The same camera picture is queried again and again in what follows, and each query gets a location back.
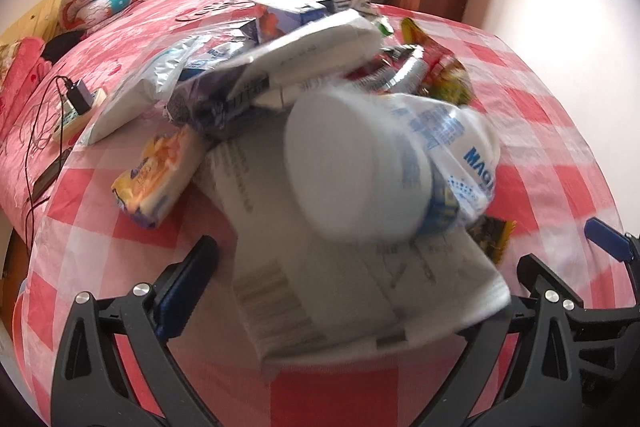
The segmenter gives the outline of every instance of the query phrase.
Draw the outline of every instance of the barcode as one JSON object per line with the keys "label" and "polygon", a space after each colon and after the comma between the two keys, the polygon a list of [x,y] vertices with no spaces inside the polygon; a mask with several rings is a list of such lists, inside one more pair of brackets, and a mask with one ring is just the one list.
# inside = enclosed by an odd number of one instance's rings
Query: barcode
{"label": "barcode", "polygon": [[262,356],[293,355],[326,342],[277,261],[238,278],[234,290]]}

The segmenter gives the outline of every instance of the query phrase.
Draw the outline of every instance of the wooden headboard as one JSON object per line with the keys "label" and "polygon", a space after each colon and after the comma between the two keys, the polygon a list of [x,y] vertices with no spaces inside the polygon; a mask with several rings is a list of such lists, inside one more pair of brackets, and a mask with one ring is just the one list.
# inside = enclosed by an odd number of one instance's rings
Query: wooden headboard
{"label": "wooden headboard", "polygon": [[0,35],[0,44],[11,44],[23,37],[41,37],[49,42],[62,33],[58,11],[62,0],[42,0]]}

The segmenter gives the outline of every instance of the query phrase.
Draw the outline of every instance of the red checkered tablecloth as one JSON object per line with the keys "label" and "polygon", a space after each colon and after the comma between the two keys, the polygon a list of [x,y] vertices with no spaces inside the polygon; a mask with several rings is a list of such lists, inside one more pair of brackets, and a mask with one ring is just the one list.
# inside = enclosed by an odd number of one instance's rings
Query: red checkered tablecloth
{"label": "red checkered tablecloth", "polygon": [[[522,293],[515,267],[532,252],[586,306],[632,304],[625,267],[582,232],[592,216],[620,228],[609,188],[587,143],[539,78],[495,36],[438,17],[382,10],[395,28],[402,17],[413,16],[458,56],[478,95],[476,108],[498,131],[501,160],[489,214],[518,222],[500,267],[511,290]],[[194,185],[153,231],[139,229],[113,201],[114,179],[137,163],[151,135],[168,128],[151,111],[94,146],[77,147],[56,185],[40,222],[22,316],[26,378],[43,415],[49,415],[56,348],[74,296],[124,295],[135,283],[153,282],[207,233],[221,247],[221,265],[170,349],[225,426],[409,425],[444,381],[464,341],[450,337],[372,362],[261,373],[236,313],[236,236],[225,216]],[[513,346],[509,337],[476,412],[491,404]],[[129,364],[130,352],[121,349]],[[139,373],[132,369],[131,375],[140,400],[153,409]]]}

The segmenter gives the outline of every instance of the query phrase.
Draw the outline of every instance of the yellow snack package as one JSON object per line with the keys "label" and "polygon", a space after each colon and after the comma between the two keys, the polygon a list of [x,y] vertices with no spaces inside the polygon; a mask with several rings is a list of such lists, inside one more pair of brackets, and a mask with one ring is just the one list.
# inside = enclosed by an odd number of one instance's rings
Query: yellow snack package
{"label": "yellow snack package", "polygon": [[118,206],[141,227],[156,228],[187,188],[208,146],[188,125],[171,136],[156,136],[138,166],[111,185]]}
{"label": "yellow snack package", "polygon": [[475,97],[465,67],[456,55],[428,36],[413,19],[402,20],[400,25],[405,44],[419,44],[428,50],[430,72],[418,92],[455,105],[468,105]]}
{"label": "yellow snack package", "polygon": [[516,225],[516,221],[504,221],[497,217],[482,216],[466,231],[486,256],[498,266]]}

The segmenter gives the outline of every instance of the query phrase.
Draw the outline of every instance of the bed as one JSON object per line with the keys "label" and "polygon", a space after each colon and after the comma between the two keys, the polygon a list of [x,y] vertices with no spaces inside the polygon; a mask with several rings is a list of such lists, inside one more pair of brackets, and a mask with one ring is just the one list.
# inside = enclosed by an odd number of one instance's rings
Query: bed
{"label": "bed", "polygon": [[[149,0],[137,4],[123,17],[91,35],[65,55],[24,101],[14,100],[7,111],[19,113],[6,133],[0,150],[0,206],[21,238],[26,239],[26,218],[30,211],[24,157],[38,104],[49,80],[56,74],[82,78],[90,90],[102,87],[113,90],[127,73],[141,51],[155,38],[213,23],[216,18],[238,17],[252,13],[254,0]],[[25,75],[24,83],[32,82]],[[57,158],[57,144],[49,140],[50,129],[60,117],[56,88],[50,86],[36,126],[39,144],[28,158],[30,186]],[[44,208],[34,212],[34,229],[38,229]],[[31,234],[31,222],[28,224]]]}
{"label": "bed", "polygon": [[[26,141],[33,112],[52,75],[82,78],[90,89],[113,90],[156,37],[252,16],[252,1],[144,2],[56,64],[24,106],[0,155],[0,204],[22,237],[30,209],[24,177]],[[633,302],[625,268],[582,233],[592,216],[621,226],[609,188],[587,143],[540,79],[499,38],[482,30],[393,7],[380,9],[396,36],[401,35],[402,18],[410,16],[456,54],[478,96],[474,106],[497,127],[502,158],[490,215],[518,222],[500,264],[512,293],[522,293],[515,276],[519,257],[534,252],[584,298],[585,306],[622,307]],[[41,125],[57,119],[56,97],[51,87],[45,97],[49,113]],[[94,146],[76,147],[55,188],[47,193],[52,194],[49,204],[35,213],[39,230],[18,323],[25,380],[43,417],[49,417],[53,365],[73,297],[80,291],[91,291],[97,298],[123,295],[135,283],[155,280],[164,266],[181,259],[187,246],[207,234],[223,245],[226,269],[210,285],[213,294],[194,312],[194,325],[172,344],[172,353],[224,425],[293,427],[308,423],[310,417],[318,425],[409,425],[448,374],[462,350],[460,343],[444,339],[397,358],[285,370],[269,383],[257,370],[236,363],[248,343],[230,297],[235,235],[222,213],[190,185],[183,204],[176,205],[163,228],[147,232],[113,202],[111,183],[135,164],[153,134],[149,126],[156,124],[166,125],[164,120],[138,118],[127,130]],[[52,144],[33,153],[32,183],[57,154]],[[126,364],[132,354],[119,347]],[[492,402],[513,349],[510,341],[476,412]],[[129,376],[140,402],[152,408],[141,376]]]}

